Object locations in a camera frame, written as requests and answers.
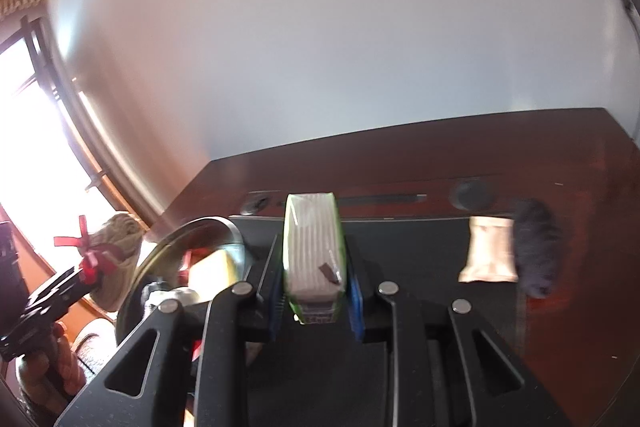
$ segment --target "black mat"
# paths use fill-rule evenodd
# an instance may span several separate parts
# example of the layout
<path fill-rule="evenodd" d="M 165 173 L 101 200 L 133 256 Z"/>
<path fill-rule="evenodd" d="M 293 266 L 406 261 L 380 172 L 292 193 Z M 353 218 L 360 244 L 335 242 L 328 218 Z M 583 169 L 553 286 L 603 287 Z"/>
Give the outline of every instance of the black mat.
<path fill-rule="evenodd" d="M 269 253 L 282 220 L 233 217 L 245 242 L 258 256 Z M 465 298 L 513 347 L 518 347 L 518 293 L 514 283 L 459 283 L 466 263 L 470 232 L 468 218 L 343 221 L 361 256 L 380 266 L 419 299 L 449 304 Z"/>
<path fill-rule="evenodd" d="M 267 256 L 282 220 L 234 217 L 245 243 Z M 469 245 L 468 219 L 345 221 L 344 233 L 385 278 L 421 299 L 466 298 L 513 346 L 518 295 L 513 283 L 458 283 Z M 300 326 L 289 308 L 276 343 L 248 371 L 252 427 L 382 424 L 385 348 L 359 344 L 342 314 L 334 325 Z"/>

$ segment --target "metal bolt head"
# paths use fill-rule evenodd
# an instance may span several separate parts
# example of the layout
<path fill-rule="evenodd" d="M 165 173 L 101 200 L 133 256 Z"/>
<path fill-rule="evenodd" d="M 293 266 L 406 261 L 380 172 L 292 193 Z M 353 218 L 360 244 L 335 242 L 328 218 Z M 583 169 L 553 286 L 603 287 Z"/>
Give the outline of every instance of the metal bolt head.
<path fill-rule="evenodd" d="M 176 299 L 166 299 L 158 305 L 158 309 L 162 313 L 173 313 L 178 309 L 178 306 L 180 306 L 180 302 Z"/>
<path fill-rule="evenodd" d="M 456 313 L 460 313 L 462 315 L 471 311 L 471 303 L 466 299 L 454 300 L 451 307 L 453 308 L 453 311 L 455 311 Z"/>
<path fill-rule="evenodd" d="M 381 282 L 378 286 L 378 291 L 382 295 L 395 295 L 396 293 L 398 293 L 399 289 L 400 288 L 398 287 L 398 285 L 393 281 Z"/>
<path fill-rule="evenodd" d="M 231 293 L 235 295 L 249 295 L 253 289 L 254 287 L 251 286 L 250 282 L 240 281 L 234 284 L 234 287 L 231 288 Z"/>

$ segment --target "red bow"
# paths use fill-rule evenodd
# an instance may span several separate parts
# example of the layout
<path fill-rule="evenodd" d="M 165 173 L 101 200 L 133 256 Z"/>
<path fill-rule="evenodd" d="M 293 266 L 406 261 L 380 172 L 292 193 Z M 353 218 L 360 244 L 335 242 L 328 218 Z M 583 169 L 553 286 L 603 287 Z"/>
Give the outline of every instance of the red bow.
<path fill-rule="evenodd" d="M 86 216 L 79 216 L 78 221 L 80 223 L 80 237 L 54 237 L 53 245 L 55 247 L 78 248 L 82 256 L 82 261 L 80 262 L 82 278 L 85 283 L 94 284 L 98 280 L 98 273 L 108 275 L 117 268 L 117 265 L 104 255 L 105 252 L 120 261 L 124 260 L 125 255 L 122 248 L 111 243 L 91 245 L 86 227 Z"/>

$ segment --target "wooden desk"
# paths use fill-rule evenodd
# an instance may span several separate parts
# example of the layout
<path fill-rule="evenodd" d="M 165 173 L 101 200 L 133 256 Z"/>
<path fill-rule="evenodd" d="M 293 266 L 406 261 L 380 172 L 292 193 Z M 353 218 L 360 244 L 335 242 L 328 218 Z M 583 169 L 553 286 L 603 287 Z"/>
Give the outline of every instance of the wooden desk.
<path fill-rule="evenodd" d="M 200 216 L 238 214 L 271 191 L 258 215 L 281 216 L 293 192 L 366 198 L 343 217 L 459 216 L 449 203 L 483 177 L 505 212 L 534 197 L 555 212 L 565 256 L 543 301 L 527 301 L 525 359 L 576 426 L 607 408 L 640 352 L 640 154 L 603 109 L 540 110 L 408 124 L 310 140 L 210 162 L 153 226 L 166 235 Z"/>

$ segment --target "black plush toy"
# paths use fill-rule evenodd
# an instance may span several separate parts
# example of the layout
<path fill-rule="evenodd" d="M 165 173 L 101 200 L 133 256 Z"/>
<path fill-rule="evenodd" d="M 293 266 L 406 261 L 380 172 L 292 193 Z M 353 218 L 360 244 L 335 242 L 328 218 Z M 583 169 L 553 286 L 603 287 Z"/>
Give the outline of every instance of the black plush toy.
<path fill-rule="evenodd" d="M 560 229 L 551 211 L 538 200 L 518 201 L 513 213 L 513 256 L 527 295 L 543 299 L 550 293 L 560 254 Z"/>

